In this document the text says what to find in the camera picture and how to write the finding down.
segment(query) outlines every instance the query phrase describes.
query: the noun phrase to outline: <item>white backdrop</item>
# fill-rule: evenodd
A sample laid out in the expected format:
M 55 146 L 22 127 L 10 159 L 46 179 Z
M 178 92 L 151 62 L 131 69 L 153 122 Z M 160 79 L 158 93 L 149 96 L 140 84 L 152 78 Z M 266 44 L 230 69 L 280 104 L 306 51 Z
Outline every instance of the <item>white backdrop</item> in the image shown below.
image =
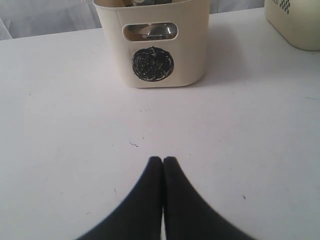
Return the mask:
M 92 1 L 0 0 L 0 40 L 100 28 Z M 211 13 L 263 6 L 264 0 L 211 0 Z

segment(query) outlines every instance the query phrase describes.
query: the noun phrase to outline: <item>black marker drawing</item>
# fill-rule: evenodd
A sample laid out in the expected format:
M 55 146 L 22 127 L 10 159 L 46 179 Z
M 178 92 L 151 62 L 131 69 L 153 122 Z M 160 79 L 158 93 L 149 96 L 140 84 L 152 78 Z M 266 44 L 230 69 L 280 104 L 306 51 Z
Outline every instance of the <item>black marker drawing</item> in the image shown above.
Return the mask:
M 137 51 L 132 61 L 134 74 L 146 82 L 161 81 L 174 71 L 171 54 L 154 46 Z

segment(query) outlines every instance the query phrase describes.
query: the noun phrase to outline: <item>white table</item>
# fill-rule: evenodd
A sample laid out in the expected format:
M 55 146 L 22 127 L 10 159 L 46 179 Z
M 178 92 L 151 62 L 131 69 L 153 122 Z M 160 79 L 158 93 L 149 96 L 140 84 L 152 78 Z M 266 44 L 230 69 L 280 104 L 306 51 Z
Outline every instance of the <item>white table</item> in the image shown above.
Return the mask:
M 263 9 L 209 31 L 206 76 L 163 89 L 125 86 L 102 29 L 1 41 L 0 238 L 78 237 L 156 155 L 258 240 L 318 240 L 320 52 Z

